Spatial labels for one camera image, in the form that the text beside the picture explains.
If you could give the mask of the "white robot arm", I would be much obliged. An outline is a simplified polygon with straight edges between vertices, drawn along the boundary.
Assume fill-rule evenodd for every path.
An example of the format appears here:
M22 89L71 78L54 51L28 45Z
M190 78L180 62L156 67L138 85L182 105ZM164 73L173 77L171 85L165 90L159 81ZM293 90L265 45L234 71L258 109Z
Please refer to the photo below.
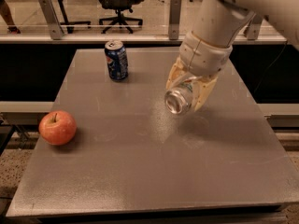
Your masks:
M203 0L166 82L165 105L176 115L197 111L225 68L239 31L258 15L299 46L299 0Z

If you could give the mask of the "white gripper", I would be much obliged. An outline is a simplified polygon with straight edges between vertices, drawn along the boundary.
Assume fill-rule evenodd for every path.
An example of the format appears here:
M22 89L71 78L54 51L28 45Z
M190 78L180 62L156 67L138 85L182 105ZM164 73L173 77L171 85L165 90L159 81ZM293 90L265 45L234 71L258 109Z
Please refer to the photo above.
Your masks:
M193 111L197 111L213 91L218 80L215 74L225 67L232 50L232 47L211 46L192 32L188 32L180 45L179 58L171 67L165 88L170 90L177 86L188 71L199 77L192 83L192 108Z

